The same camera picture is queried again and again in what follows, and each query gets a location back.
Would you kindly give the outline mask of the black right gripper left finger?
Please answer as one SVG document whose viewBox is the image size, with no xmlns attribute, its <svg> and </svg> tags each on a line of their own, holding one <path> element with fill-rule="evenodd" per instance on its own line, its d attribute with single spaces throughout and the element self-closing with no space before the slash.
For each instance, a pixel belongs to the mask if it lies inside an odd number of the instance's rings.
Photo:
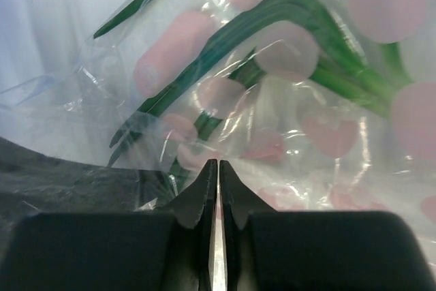
<svg viewBox="0 0 436 291">
<path fill-rule="evenodd" d="M 2 290 L 210 290 L 217 161 L 166 205 L 38 213 L 14 229 Z"/>
</svg>

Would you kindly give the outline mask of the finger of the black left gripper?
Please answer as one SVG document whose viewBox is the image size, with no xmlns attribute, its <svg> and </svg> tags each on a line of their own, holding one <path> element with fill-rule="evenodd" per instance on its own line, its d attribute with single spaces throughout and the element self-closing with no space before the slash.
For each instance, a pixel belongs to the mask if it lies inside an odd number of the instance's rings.
<svg viewBox="0 0 436 291">
<path fill-rule="evenodd" d="M 107 168 L 49 157 L 1 139 L 1 217 L 37 212 L 130 212 L 174 198 L 158 170 Z"/>
</svg>

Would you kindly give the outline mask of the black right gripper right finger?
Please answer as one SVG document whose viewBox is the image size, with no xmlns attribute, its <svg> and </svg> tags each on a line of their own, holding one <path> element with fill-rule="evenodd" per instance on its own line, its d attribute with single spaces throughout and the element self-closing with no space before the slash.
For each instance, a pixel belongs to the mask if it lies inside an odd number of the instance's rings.
<svg viewBox="0 0 436 291">
<path fill-rule="evenodd" d="M 426 290 L 411 228 L 386 211 L 276 211 L 219 164 L 229 290 Z"/>
</svg>

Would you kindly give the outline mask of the clear zip top bag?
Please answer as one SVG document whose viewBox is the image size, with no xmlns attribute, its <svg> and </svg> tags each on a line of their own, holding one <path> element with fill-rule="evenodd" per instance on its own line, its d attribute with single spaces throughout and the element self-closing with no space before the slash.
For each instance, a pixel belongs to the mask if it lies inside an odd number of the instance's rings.
<svg viewBox="0 0 436 291">
<path fill-rule="evenodd" d="M 1 0 L 1 203 L 144 210 L 228 160 L 279 210 L 435 221 L 435 0 Z"/>
</svg>

